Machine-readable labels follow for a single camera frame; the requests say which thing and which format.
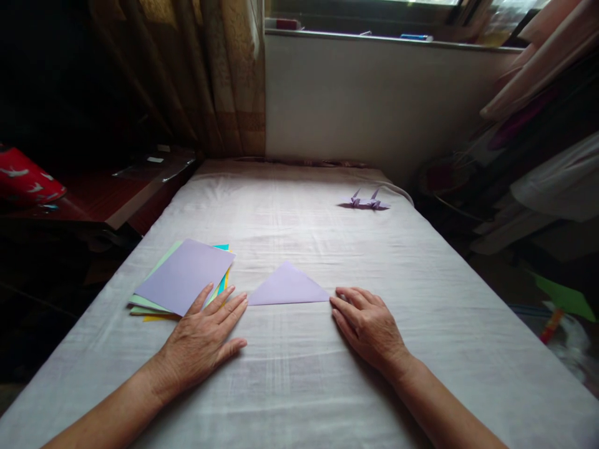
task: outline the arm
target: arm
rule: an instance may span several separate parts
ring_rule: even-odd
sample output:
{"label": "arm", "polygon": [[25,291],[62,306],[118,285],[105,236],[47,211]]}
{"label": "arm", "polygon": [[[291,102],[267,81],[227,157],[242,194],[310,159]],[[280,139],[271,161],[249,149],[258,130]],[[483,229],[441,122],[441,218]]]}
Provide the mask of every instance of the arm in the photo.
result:
{"label": "arm", "polygon": [[117,449],[135,440],[169,401],[247,345],[239,338],[225,343],[248,305],[243,293],[221,307],[234,289],[229,287],[202,310],[212,290],[209,284],[155,356],[44,448]]}
{"label": "arm", "polygon": [[382,299],[357,287],[337,288],[333,317],[350,346],[395,388],[437,449],[506,446],[415,358]]}

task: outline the bed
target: bed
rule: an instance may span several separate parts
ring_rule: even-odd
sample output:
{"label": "bed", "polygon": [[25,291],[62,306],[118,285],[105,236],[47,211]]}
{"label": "bed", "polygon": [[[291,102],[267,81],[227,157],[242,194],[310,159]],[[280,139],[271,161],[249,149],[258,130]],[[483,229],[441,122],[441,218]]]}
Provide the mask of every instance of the bed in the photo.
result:
{"label": "bed", "polygon": [[[338,206],[381,187],[386,211]],[[151,357],[175,322],[127,300],[176,240],[228,243],[230,282],[254,290],[283,261],[331,294],[380,295],[408,348],[512,448],[596,448],[599,402],[379,170],[206,161],[0,420],[37,448]],[[164,410],[135,448],[427,447],[380,376],[349,350],[328,303],[249,307],[243,355]]]}

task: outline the curtain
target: curtain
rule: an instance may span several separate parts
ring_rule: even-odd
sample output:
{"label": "curtain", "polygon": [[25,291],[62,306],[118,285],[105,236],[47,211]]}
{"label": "curtain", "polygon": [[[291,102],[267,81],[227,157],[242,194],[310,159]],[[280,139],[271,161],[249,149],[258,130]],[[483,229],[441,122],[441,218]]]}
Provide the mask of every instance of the curtain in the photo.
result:
{"label": "curtain", "polygon": [[265,154],[261,0],[90,0],[153,123],[209,157]]}
{"label": "curtain", "polygon": [[599,39],[597,0],[551,0],[519,37],[530,42],[498,80],[501,89],[480,114],[500,122],[527,104]]}

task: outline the red object with white birds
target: red object with white birds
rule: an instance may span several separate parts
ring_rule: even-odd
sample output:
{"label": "red object with white birds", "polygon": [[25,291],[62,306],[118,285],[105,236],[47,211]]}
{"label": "red object with white birds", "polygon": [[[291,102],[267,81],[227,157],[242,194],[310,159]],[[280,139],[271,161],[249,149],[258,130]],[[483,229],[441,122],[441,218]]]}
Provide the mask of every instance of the red object with white birds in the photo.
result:
{"label": "red object with white birds", "polygon": [[17,148],[0,144],[0,195],[5,200],[30,207],[57,200],[66,191]]}

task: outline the right hand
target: right hand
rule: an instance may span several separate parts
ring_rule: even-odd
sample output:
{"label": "right hand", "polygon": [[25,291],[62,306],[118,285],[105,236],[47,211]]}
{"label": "right hand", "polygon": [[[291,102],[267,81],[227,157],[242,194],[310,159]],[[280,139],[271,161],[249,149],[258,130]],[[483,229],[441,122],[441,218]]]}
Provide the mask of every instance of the right hand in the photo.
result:
{"label": "right hand", "polygon": [[359,287],[337,287],[333,317],[350,346],[389,381],[402,377],[414,358],[380,296]]}

